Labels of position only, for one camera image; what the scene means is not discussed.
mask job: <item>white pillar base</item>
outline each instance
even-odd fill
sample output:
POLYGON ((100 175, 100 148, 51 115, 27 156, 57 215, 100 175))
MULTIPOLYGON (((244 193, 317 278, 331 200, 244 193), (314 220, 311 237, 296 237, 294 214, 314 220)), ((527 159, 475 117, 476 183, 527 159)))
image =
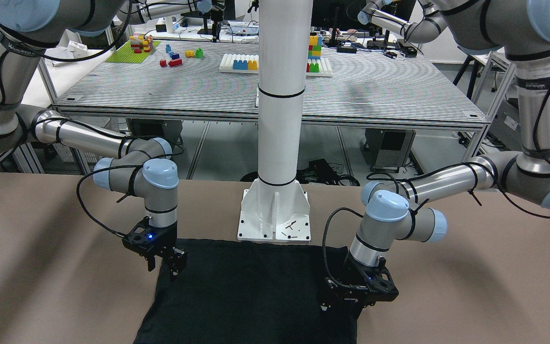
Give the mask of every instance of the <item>white pillar base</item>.
POLYGON ((310 242, 309 210, 307 193, 299 182, 274 187, 256 179, 243 192, 237 239, 310 242))

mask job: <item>black cloth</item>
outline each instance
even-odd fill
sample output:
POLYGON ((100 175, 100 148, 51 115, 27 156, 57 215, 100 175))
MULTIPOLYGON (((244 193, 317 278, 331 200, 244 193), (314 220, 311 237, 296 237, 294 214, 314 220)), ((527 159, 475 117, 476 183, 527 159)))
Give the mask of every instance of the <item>black cloth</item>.
MULTIPOLYGON (((351 302, 322 312, 321 247, 180 239, 188 266, 173 283, 161 266, 154 304, 135 344, 354 344, 351 302)), ((340 270, 346 248, 328 248, 340 270)))

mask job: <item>beige table surface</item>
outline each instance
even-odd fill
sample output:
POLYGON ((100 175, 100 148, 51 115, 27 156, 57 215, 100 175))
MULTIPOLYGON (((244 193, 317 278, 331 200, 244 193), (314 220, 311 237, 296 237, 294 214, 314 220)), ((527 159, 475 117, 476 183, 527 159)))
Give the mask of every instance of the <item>beige table surface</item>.
MULTIPOLYGON (((87 218, 77 176, 0 173, 0 344, 130 343, 153 301, 157 272, 87 218)), ((85 183, 87 205, 120 231, 142 201, 85 183)), ((181 181, 180 237, 235 240, 245 183, 181 181)), ((360 188, 306 185, 313 244, 331 211, 363 213, 360 188)), ((550 343, 550 220, 495 192, 436 201, 449 220, 442 242, 395 242, 388 266, 400 290, 362 313, 360 343, 550 343)), ((359 220, 332 222, 348 245, 359 220)))

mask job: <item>green lego brick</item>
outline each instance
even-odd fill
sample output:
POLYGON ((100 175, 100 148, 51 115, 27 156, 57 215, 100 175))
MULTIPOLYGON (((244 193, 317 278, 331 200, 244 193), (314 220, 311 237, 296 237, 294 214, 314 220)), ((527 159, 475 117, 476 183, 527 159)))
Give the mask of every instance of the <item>green lego brick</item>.
POLYGON ((160 44, 160 41, 152 41, 154 49, 150 53, 140 53, 136 54, 131 49, 131 43, 127 42, 120 49, 116 50, 112 56, 108 57, 105 62, 110 63, 142 63, 147 59, 147 57, 153 53, 157 46, 160 44))

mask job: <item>white pillar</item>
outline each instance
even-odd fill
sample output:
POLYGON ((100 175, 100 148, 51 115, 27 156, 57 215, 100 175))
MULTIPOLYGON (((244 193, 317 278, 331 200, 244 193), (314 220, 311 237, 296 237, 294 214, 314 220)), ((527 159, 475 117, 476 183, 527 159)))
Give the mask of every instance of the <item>white pillar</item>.
POLYGON ((244 194, 239 240, 310 240, 309 204, 295 179, 312 5, 260 3, 260 178, 244 194))

